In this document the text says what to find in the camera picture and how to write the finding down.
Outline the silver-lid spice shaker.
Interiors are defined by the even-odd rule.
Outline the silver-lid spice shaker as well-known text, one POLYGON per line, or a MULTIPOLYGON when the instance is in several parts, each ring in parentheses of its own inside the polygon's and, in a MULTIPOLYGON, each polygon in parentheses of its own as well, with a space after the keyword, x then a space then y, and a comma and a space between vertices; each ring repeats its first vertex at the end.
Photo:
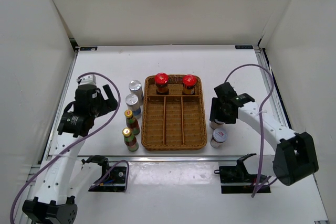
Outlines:
POLYGON ((143 102, 144 95, 143 95, 142 85, 139 80, 130 81, 129 90, 132 94, 135 94, 138 97, 140 103, 143 102))
POLYGON ((128 94, 125 98, 126 105, 129 110, 133 112, 136 119, 139 119, 142 115, 139 98, 135 94, 128 94))

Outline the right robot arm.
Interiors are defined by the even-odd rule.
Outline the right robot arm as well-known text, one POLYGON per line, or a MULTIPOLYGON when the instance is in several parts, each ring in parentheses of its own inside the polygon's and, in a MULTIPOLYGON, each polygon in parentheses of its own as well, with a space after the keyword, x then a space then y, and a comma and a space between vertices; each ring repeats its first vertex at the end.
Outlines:
POLYGON ((272 171, 282 184, 290 186, 319 170, 314 140, 309 133, 297 133, 262 113, 253 97, 246 93, 238 95, 228 82, 214 91, 210 120, 224 124, 240 120, 259 133, 275 151, 272 171))

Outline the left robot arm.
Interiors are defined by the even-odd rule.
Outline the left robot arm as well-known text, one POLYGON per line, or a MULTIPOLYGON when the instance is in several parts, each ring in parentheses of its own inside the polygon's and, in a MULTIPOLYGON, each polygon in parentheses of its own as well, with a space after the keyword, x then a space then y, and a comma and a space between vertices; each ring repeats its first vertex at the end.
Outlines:
POLYGON ((37 175, 43 181, 33 199, 26 199, 22 211, 35 223, 73 223, 78 211, 79 196, 97 180, 105 182, 110 176, 107 159, 93 156, 84 162, 82 171, 71 178, 76 159, 97 117, 115 114, 120 98, 115 98, 108 84, 99 89, 94 81, 81 82, 75 99, 65 108, 58 125, 59 138, 54 158, 42 167, 37 175))

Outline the white-lid sauce jar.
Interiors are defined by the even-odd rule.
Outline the white-lid sauce jar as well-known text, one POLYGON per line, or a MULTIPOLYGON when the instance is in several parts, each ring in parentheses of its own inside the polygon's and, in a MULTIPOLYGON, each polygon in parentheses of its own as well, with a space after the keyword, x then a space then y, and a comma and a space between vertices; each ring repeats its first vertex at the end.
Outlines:
POLYGON ((219 148, 227 139, 227 133, 224 129, 217 128, 213 131, 210 145, 213 148, 219 148))
POLYGON ((211 121, 209 125, 210 125, 210 127, 212 129, 215 130, 215 129, 223 127, 224 122, 221 122, 221 121, 218 121, 218 120, 214 120, 214 121, 211 121))

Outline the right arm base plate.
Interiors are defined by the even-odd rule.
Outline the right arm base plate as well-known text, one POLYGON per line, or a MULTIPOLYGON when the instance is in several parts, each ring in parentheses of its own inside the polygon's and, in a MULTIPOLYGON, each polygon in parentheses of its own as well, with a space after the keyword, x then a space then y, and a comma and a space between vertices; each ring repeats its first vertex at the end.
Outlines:
POLYGON ((240 157, 235 165, 219 165, 219 168, 214 170, 214 174, 220 178, 222 194, 252 194, 255 186, 261 186, 257 193, 271 193, 269 188, 271 176, 261 174, 260 182, 257 184, 257 173, 249 172, 245 166, 246 160, 250 161, 256 156, 256 153, 247 154, 240 157))

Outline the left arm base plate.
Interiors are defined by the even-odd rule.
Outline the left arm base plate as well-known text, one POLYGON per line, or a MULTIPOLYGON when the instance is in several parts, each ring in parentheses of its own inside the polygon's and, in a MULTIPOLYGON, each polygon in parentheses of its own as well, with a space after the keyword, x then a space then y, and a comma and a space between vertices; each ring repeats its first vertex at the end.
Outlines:
POLYGON ((129 162, 121 160, 110 166, 103 165, 101 178, 94 182, 89 192, 125 193, 128 188, 129 162))

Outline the red-lid sauce jar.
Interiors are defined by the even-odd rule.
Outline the red-lid sauce jar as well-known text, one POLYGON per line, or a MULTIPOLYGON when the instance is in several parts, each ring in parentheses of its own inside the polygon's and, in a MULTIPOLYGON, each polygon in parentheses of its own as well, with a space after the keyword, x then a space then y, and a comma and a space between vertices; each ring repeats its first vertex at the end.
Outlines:
POLYGON ((154 77, 156 85, 156 93, 161 95, 166 95, 169 93, 168 81, 169 77, 166 73, 158 73, 154 77))
POLYGON ((183 94, 184 95, 194 95, 195 86, 197 84, 197 78, 192 74, 187 74, 182 79, 183 94))

